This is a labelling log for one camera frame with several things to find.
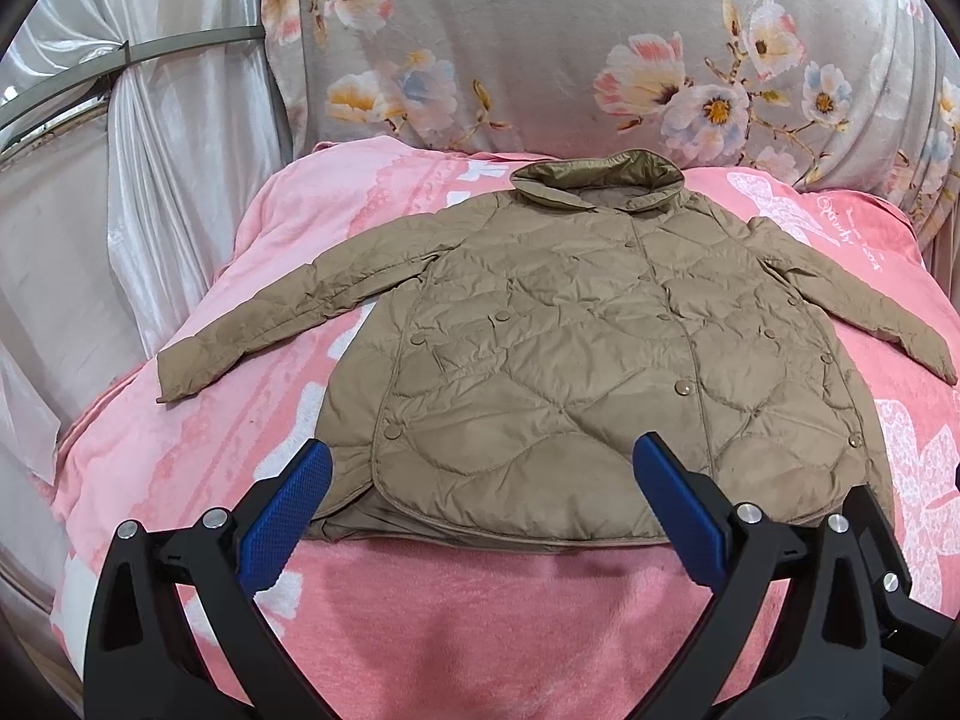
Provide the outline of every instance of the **jacket sleeve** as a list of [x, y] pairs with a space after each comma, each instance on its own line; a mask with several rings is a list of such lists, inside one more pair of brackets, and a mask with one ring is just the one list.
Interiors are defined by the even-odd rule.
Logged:
[[243, 357], [344, 314], [421, 274], [483, 227], [497, 209], [484, 194], [435, 214], [401, 217], [323, 252], [157, 355], [160, 397], [170, 403], [212, 384]]
[[947, 384], [957, 383], [947, 342], [928, 324], [785, 233], [773, 220], [753, 218], [747, 227], [745, 244], [806, 300], [880, 341], [896, 344]]

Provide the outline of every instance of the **pink blanket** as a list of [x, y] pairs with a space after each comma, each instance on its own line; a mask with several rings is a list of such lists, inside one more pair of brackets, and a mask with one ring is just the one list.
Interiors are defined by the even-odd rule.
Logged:
[[[509, 185], [531, 155], [473, 158], [388, 138], [295, 162], [253, 201], [227, 269], [176, 335], [361, 230]], [[947, 339], [960, 319], [923, 269], [909, 224], [853, 191], [800, 196], [765, 173], [698, 169], [688, 185], [742, 218], [774, 218]], [[105, 394], [68, 437], [54, 502], [75, 554], [55, 624], [82, 669], [96, 573], [113, 529], [192, 523], [280, 471], [312, 435], [333, 365], [370, 306], [243, 362], [198, 397], [159, 406], [155, 361]], [[914, 597], [960, 608], [960, 398], [896, 349], [838, 325], [877, 399], [896, 532]], [[743, 688], [772, 630], [781, 586], [727, 685]], [[467, 552], [408, 541], [302, 542], [258, 604], [299, 667], [344, 718], [619, 718], [650, 688], [707, 602], [667, 547], [559, 556]], [[238, 691], [192, 591], [188, 616], [219, 684]]]

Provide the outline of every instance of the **blue gripper pad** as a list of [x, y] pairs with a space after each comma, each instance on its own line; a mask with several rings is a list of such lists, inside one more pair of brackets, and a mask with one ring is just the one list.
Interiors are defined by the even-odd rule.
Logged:
[[727, 543], [683, 469], [655, 433], [634, 444], [634, 478], [690, 579], [719, 592], [727, 581]]
[[277, 489], [237, 544], [237, 581], [248, 596], [280, 579], [332, 479], [328, 446], [309, 440], [277, 480], [256, 483], [273, 484]]

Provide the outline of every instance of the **jacket collar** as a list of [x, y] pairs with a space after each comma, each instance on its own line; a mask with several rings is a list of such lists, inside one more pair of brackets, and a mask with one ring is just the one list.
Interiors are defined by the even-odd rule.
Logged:
[[551, 208], [628, 213], [664, 206], [683, 189], [676, 165], [639, 148], [606, 159], [534, 162], [516, 170], [511, 181], [528, 199]]

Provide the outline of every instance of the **tan puffer coat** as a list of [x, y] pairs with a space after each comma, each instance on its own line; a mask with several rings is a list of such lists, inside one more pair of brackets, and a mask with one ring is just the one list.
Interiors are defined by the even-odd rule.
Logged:
[[865, 482], [892, 514], [880, 422], [827, 312], [954, 384], [939, 335], [652, 153], [512, 181], [333, 247], [161, 352], [160, 401], [390, 290], [323, 401], [335, 473], [316, 538], [662, 541], [630, 465], [649, 430], [776, 519], [822, 517]]

